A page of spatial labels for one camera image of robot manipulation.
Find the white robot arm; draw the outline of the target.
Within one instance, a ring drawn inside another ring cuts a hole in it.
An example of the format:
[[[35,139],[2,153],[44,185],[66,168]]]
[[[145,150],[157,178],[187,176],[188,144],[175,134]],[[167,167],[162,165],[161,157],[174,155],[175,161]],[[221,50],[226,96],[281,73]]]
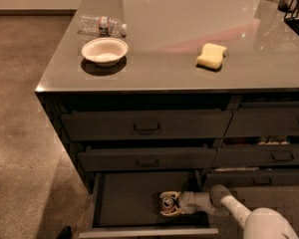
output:
[[[230,214],[243,230],[243,239],[299,239],[279,212],[265,207],[251,211],[221,184],[213,185],[208,192],[166,191],[159,198],[160,214],[166,217],[196,212]]]

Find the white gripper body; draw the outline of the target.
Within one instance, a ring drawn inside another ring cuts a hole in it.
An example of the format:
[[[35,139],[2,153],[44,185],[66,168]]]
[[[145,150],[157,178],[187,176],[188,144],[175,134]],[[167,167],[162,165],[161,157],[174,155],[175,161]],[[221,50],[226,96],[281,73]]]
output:
[[[178,207],[181,214],[202,212],[206,194],[203,192],[182,192],[178,198]]]

